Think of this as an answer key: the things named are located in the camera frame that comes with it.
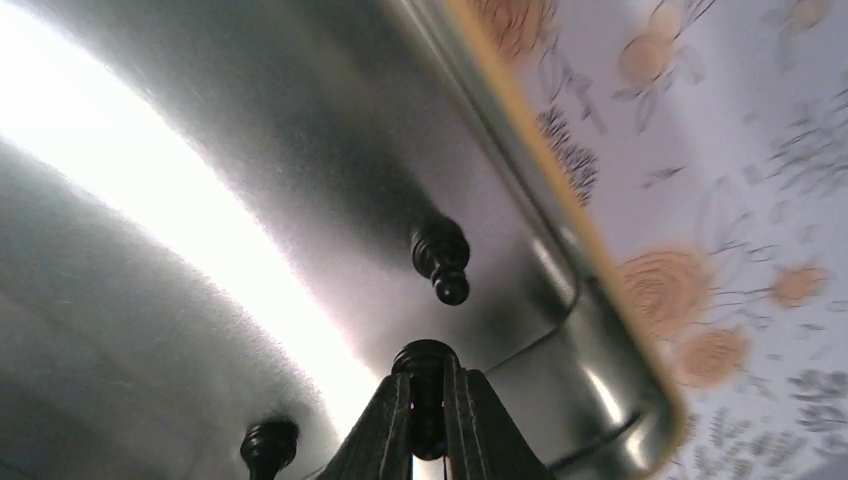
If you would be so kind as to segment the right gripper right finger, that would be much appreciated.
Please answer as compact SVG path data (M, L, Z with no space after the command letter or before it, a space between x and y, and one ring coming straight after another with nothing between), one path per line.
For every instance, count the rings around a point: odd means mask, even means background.
M446 357L443 393L447 479L553 477L481 371Z

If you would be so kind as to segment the black pawn later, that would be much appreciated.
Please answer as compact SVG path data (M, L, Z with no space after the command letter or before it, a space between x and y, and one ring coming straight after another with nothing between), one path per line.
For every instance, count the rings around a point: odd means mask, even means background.
M409 376L411 453L420 460L437 460L446 452L444 367L452 357L447 344L420 339L404 346L392 364L392 374Z

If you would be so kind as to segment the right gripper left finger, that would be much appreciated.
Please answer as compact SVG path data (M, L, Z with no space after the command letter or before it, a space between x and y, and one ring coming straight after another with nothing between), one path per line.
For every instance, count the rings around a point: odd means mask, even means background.
M318 478L409 479L412 475L411 405L409 376L385 377Z

